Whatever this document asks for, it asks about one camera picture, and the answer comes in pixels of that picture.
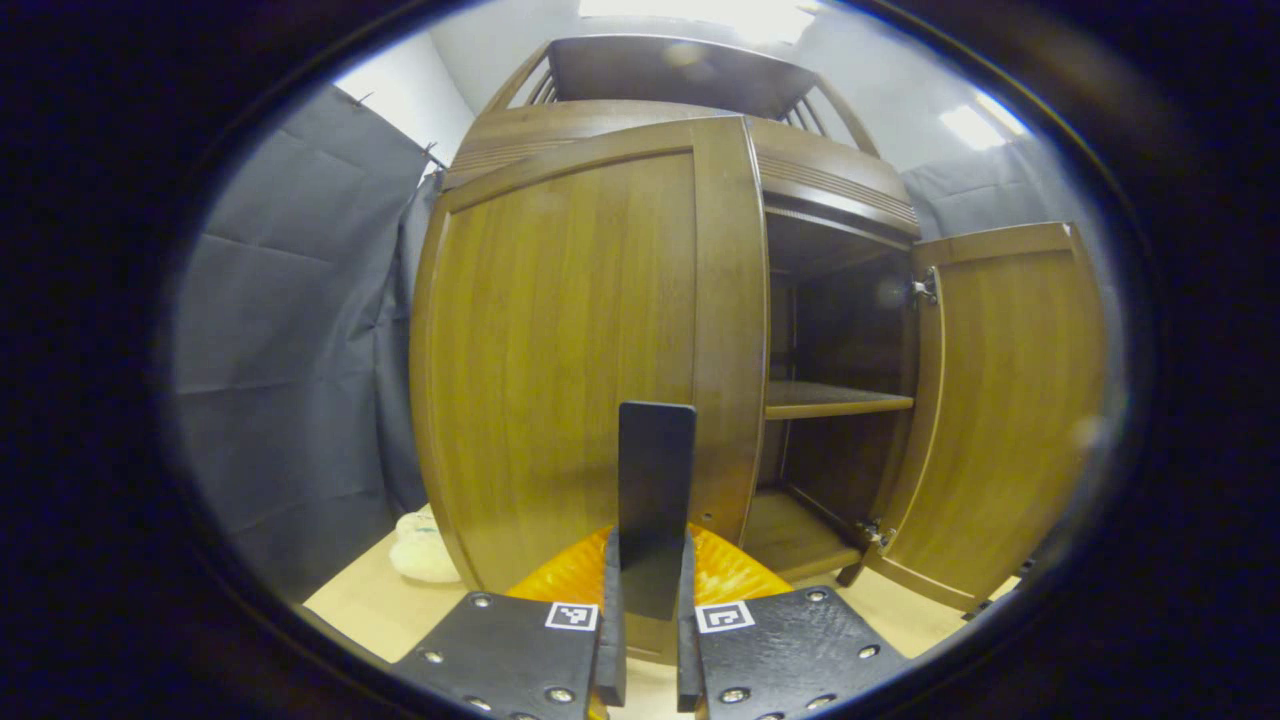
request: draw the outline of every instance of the metal hinge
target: metal hinge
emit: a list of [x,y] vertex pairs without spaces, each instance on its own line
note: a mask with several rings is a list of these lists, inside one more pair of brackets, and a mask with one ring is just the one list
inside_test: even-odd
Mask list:
[[911,307],[919,307],[920,296],[929,299],[929,305],[938,304],[938,273],[937,268],[929,266],[924,270],[924,282],[911,281],[908,286],[908,292],[911,293]]
[[893,538],[897,537],[897,528],[888,528],[881,532],[879,523],[879,518],[858,523],[858,529],[867,534],[867,539],[876,546],[877,553],[884,555],[888,552],[888,546],[893,544]]

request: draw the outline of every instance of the floor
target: floor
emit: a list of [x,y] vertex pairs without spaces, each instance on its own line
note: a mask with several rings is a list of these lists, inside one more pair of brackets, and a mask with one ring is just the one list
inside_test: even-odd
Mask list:
[[[399,660],[466,594],[461,583],[428,584],[392,569],[392,533],[316,591],[303,605],[356,643],[388,661]],[[1015,578],[996,593],[1012,589]],[[940,605],[864,569],[849,588],[835,573],[795,587],[826,584],[908,657],[929,650],[965,625],[960,611]],[[611,708],[613,720],[687,717],[675,712],[676,669],[627,661],[627,706]]]

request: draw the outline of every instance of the wooden slat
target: wooden slat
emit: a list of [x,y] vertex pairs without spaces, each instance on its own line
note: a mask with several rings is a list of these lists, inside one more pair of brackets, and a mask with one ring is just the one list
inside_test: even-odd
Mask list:
[[544,42],[539,45],[538,50],[534,50],[534,53],[527,59],[525,59],[525,61],[521,63],[518,68],[516,68],[516,72],[511,73],[511,77],[507,78],[507,82],[502,83],[502,87],[498,88],[498,92],[493,94],[493,97],[489,100],[489,104],[484,106],[481,114],[493,113],[497,110],[506,110],[507,106],[511,105],[511,101],[516,97],[516,94],[520,92],[520,88],[524,87],[525,82],[529,81],[529,76],[534,74],[534,70],[538,69],[538,63],[541,63],[543,58],[547,56],[547,47],[549,45],[550,42]]
[[809,104],[809,99],[801,97],[800,104],[804,105],[805,110],[809,110],[809,117],[813,118],[813,124],[818,128],[818,135],[827,137],[827,126],[822,124],[822,118],[818,117],[818,113],[813,111],[813,105]]
[[827,82],[827,78],[824,78],[823,76],[819,74],[814,85],[827,97],[827,101],[831,102],[831,106],[836,110],[836,114],[840,115],[840,120],[845,123],[846,128],[849,128],[849,135],[852,136],[854,142],[858,145],[858,149],[870,155],[872,158],[878,159],[879,150],[876,149],[876,143],[872,142],[870,133],[868,133],[867,128],[863,127],[863,122],[858,119],[856,114],[854,114],[854,110],[852,108],[849,106],[849,102],[845,102],[845,99],[838,92],[836,92],[836,88],[831,87],[831,83]]
[[547,68],[545,70],[543,70],[541,79],[538,81],[538,85],[534,86],[534,90],[529,92],[529,97],[525,99],[525,105],[535,104],[538,101],[538,96],[543,94],[543,88],[547,87],[547,83],[550,82],[550,79],[552,79],[552,69]]

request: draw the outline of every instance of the cabinet shelf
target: cabinet shelf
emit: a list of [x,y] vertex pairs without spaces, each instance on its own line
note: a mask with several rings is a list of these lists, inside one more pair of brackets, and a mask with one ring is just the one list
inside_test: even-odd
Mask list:
[[863,415],[908,410],[915,401],[901,395],[808,383],[769,380],[764,400],[765,420],[799,420],[835,415]]
[[762,489],[751,500],[742,550],[788,583],[863,559],[799,500],[776,489]]

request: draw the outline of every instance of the stuffed animal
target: stuffed animal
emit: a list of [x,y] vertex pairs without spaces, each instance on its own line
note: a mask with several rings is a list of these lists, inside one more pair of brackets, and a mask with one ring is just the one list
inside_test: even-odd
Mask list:
[[462,579],[444,550],[430,505],[401,518],[396,523],[396,534],[390,557],[397,573],[426,583],[457,583]]

